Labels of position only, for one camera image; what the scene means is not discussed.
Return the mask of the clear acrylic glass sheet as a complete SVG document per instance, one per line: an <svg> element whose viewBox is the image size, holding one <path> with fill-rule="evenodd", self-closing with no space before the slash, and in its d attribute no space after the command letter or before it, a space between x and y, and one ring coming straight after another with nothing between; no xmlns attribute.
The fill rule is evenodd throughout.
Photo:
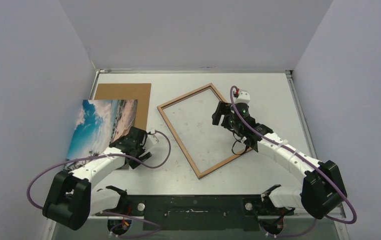
<svg viewBox="0 0 381 240"><path fill-rule="evenodd" d="M245 149L240 143L232 147L232 133L212 124L219 101L207 90L164 110L201 172L232 156L232 150Z"/></svg>

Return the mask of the blue wooden picture frame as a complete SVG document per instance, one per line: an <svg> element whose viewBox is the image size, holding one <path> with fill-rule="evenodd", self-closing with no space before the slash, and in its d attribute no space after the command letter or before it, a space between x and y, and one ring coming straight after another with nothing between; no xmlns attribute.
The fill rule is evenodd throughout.
<svg viewBox="0 0 381 240"><path fill-rule="evenodd" d="M208 83L206 85L203 85L199 88L196 88L190 92L187 92L181 96L178 96L172 100L169 100L159 106L157 106L157 110L159 112L159 114L161 115L162 119L164 120L164 122L166 123L167 125L167 128L170 130L173 138L175 139L175 141L177 142L180 150L182 151L182 153L184 154L187 162L189 163L190 167L192 168L193 172L195 173L196 177L200 180L204 177L206 177L207 175L213 173L214 171L224 167L225 165L227 165L228 163L231 163L232 161L234 161L235 159L239 158L240 156L250 152L252 149L249 147L249 148L246 148L245 150L241 150L238 152L238 154L233 154L231 156L229 156L228 158L220 161L219 163L215 164L214 166L211 166L210 168L208 168L207 170L204 170L204 171L200 171L196 165L196 163L194 162L192 156L190 155L189 151L187 150L186 146L184 145L182 139L180 138L179 134L177 133L176 129L174 128L174 126L172 125L171 121L168 119L166 113L165 113L165 109L169 108L169 107L172 107L173 105L176 105L176 104L179 104L180 102L183 102L191 97L194 97L198 94L201 94L205 91L208 91L210 90L214 96L219 100L219 101L223 101L225 102L226 99L224 98L224 96L220 93L220 91L214 86L213 83Z"/></svg>

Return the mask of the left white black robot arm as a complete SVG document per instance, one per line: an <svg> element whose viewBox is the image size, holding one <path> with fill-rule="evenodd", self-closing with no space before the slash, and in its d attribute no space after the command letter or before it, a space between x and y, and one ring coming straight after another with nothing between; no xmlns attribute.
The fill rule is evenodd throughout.
<svg viewBox="0 0 381 240"><path fill-rule="evenodd" d="M43 216L78 230L91 215L104 211L117 216L127 213L131 207L125 190L112 185L95 187L114 170L126 164L136 168L149 159L150 149L158 142L152 134L132 127L85 165L69 172L58 172L42 207Z"/></svg>

